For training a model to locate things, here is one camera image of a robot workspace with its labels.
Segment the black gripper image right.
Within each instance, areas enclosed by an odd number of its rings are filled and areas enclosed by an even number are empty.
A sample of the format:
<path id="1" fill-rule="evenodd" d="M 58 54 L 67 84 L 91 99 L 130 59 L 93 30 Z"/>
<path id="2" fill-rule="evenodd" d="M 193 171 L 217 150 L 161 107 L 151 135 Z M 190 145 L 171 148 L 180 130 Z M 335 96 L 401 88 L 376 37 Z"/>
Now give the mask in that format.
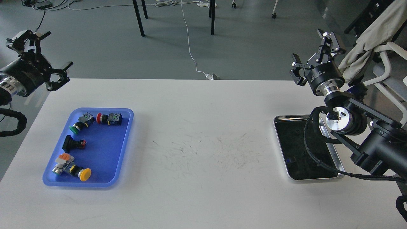
<path id="1" fill-rule="evenodd" d="M 346 53 L 341 38 L 336 38 L 334 32 L 325 32 L 317 29 L 317 34 L 321 38 L 320 46 L 317 52 L 302 63 L 299 56 L 292 53 L 293 64 L 290 75 L 295 84 L 305 86 L 306 82 L 310 84 L 311 90 L 316 96 L 325 96 L 325 88 L 334 85 L 340 88 L 344 85 L 343 78 L 337 65 L 333 62 L 336 55 Z M 305 76 L 300 75 L 300 70 L 310 71 Z"/>

